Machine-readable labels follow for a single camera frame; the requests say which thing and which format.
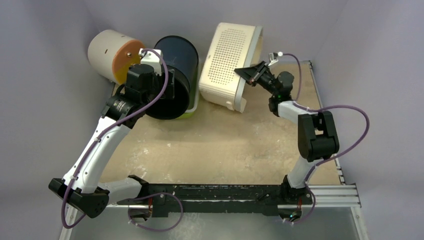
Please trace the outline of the large black plastic bin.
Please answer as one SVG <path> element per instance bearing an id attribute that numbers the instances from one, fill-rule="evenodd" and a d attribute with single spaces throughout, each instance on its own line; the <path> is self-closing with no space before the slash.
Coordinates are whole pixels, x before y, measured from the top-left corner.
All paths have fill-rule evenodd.
<path id="1" fill-rule="evenodd" d="M 161 50 L 167 69 L 171 71 L 173 98 L 159 99 L 146 111 L 149 117 L 158 120 L 173 120 L 181 117 L 190 107 L 192 91 L 197 85 L 199 54 L 186 38 L 168 35 L 159 39 L 155 49 Z"/>

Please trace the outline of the cream perforated plastic basket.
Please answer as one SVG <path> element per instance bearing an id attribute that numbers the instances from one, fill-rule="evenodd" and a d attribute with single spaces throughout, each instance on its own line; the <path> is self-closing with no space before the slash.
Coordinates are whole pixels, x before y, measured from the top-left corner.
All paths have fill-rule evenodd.
<path id="1" fill-rule="evenodd" d="M 218 24 L 198 82 L 202 97 L 229 110 L 243 113 L 245 80 L 235 69 L 259 63 L 263 27 L 221 22 Z"/>

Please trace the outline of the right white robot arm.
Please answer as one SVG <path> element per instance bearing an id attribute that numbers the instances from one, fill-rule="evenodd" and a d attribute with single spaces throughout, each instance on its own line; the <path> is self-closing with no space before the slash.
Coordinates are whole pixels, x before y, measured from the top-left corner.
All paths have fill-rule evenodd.
<path id="1" fill-rule="evenodd" d="M 340 149 L 333 115 L 327 110 L 313 112 L 297 106 L 291 96 L 294 76 L 287 71 L 273 75 L 264 61 L 250 67 L 236 68 L 234 72 L 248 85 L 259 85 L 271 94 L 268 99 L 270 112 L 297 125 L 299 159 L 286 175 L 286 186 L 280 191 L 282 200 L 292 204 L 300 198 L 299 189 L 306 187 L 315 166 Z"/>

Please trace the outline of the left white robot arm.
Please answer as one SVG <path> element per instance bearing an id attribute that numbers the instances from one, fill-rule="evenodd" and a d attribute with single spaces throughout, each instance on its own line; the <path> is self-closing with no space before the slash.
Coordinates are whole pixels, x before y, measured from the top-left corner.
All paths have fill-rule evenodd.
<path id="1" fill-rule="evenodd" d="M 146 183 L 135 175 L 123 180 L 101 183 L 101 175 L 121 141 L 138 121 L 160 100 L 174 99 L 175 70 L 155 69 L 149 64 L 134 64 L 126 82 L 105 103 L 95 132 L 73 167 L 61 178 L 53 178 L 48 188 L 84 217 L 98 217 L 111 203 L 131 199 L 146 203 Z"/>

